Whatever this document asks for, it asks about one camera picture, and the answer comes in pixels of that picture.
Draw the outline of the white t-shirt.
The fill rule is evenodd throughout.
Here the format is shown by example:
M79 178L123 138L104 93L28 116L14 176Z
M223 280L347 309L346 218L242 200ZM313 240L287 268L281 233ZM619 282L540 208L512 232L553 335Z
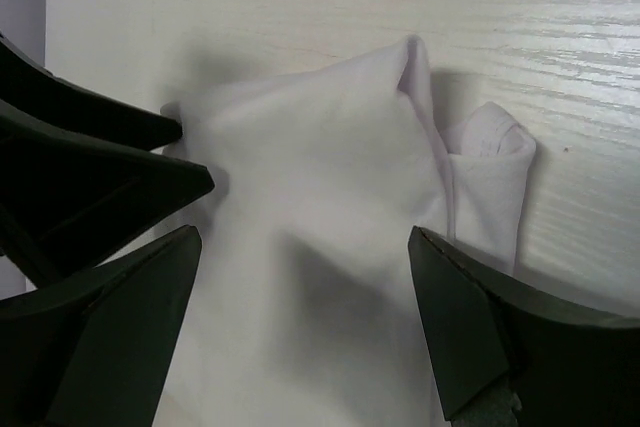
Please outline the white t-shirt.
M441 426L414 227L509 273L534 138L487 103L439 125L423 41L164 106L215 189L166 221L202 257L159 426Z

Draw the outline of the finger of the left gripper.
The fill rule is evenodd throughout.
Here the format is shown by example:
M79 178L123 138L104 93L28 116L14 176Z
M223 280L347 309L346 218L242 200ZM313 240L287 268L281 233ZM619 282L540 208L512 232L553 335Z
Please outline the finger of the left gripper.
M156 152L181 136L176 121L127 106L41 120L2 103L2 254L44 287L208 194L206 167Z
M68 131L152 151L182 137L178 121L55 76L1 38L1 100Z

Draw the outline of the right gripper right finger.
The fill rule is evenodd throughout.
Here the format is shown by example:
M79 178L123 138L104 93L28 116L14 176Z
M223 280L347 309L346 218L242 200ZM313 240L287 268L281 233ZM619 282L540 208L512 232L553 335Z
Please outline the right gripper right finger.
M453 426L635 426L639 322L529 286L416 227L411 274Z

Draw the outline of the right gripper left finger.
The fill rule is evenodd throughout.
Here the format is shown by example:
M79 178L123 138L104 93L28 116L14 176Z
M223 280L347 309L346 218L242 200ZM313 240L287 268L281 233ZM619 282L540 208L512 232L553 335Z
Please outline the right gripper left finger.
M185 225L2 300L2 425L152 425L201 249Z

